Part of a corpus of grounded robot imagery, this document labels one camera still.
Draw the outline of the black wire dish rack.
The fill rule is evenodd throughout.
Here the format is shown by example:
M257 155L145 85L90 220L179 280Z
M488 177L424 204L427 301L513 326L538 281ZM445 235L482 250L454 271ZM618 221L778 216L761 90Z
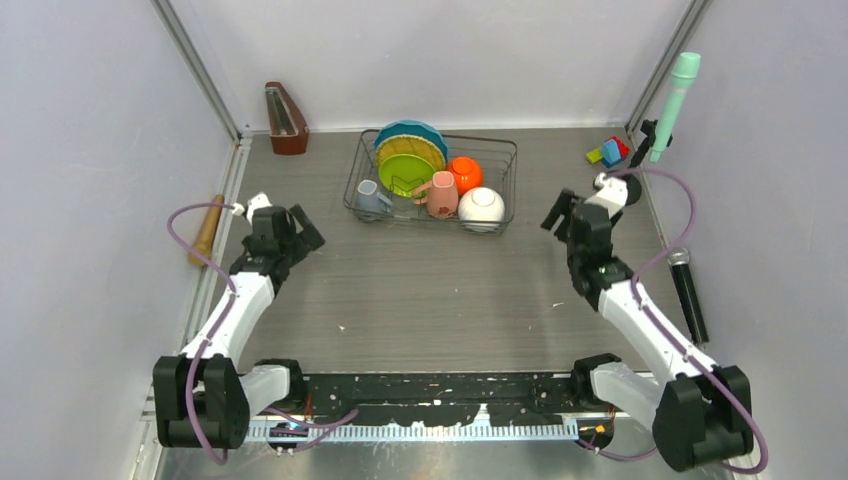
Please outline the black wire dish rack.
M366 222L500 234L514 218L517 157L517 144L509 140L366 130L344 205Z

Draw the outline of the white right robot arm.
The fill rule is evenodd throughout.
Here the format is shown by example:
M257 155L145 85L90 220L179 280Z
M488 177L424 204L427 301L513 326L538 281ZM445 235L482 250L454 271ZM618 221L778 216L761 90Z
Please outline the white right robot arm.
M751 453L747 376L737 366L719 366L662 314L614 255L607 207L564 189L541 226L566 244L575 291L625 336L653 374L644 378L610 354L582 359L572 371L574 403L589 411L609 403L629 414L678 472Z

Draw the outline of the grey blue mug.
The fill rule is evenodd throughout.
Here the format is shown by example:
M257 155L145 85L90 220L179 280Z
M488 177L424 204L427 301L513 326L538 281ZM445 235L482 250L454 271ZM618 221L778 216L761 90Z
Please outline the grey blue mug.
M392 214L394 203L375 181L365 179L356 187L354 210L359 220L374 222Z

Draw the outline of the yellow woven pattern plate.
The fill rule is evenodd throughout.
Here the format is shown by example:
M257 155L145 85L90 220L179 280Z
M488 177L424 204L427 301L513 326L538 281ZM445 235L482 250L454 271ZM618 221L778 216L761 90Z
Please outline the yellow woven pattern plate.
M445 155L433 142L410 134L394 135L379 143L376 147L376 164L380 166L385 160L398 154L420 157L437 171L446 167Z

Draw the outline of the lime green plate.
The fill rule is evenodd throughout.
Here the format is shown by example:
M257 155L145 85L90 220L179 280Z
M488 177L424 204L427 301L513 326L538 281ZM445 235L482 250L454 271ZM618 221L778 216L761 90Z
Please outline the lime green plate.
M425 159L414 154L396 154L378 166L378 177L392 194L410 198L413 191L431 180L436 169Z

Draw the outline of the orange bowl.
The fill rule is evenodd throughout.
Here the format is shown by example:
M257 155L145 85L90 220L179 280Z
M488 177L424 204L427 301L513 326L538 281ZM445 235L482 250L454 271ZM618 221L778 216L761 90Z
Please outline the orange bowl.
M482 187L484 184L482 167L471 157L455 157L448 163L446 169L454 176L460 197L474 188Z

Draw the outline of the blue polka dot plate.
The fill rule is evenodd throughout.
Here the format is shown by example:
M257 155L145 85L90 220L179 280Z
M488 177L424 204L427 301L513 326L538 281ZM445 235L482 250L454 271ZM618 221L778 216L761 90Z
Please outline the blue polka dot plate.
M449 156L449 147L442 133L433 126L417 120L398 120L381 128L373 142L375 148L390 137L397 135L412 135L424 138L433 143L445 159Z

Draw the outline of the white bowl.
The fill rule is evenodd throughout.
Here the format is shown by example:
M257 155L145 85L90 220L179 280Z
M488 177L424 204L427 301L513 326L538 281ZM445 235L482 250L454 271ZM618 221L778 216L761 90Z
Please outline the white bowl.
M478 233L493 232L502 226L505 203L495 190L476 187L462 196L457 214L464 228Z

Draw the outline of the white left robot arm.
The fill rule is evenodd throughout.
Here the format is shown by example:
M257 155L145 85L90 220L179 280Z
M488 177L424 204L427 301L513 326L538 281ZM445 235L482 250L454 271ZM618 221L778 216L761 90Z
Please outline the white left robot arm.
M229 270L206 262L224 276L224 293L196 336L179 354L160 357L152 370L158 440L165 447L237 449L252 417L271 406L296 413L307 398L295 360L263 360L246 374L237 365L291 269L325 239L298 204L274 206L260 194L231 209L252 231Z

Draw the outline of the pink mug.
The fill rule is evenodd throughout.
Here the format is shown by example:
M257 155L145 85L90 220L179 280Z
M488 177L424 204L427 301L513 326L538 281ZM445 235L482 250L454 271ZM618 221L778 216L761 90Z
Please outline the pink mug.
M431 217L453 217L459 204L454 176L449 171L436 172L430 181L412 191L412 199L415 204L424 205Z

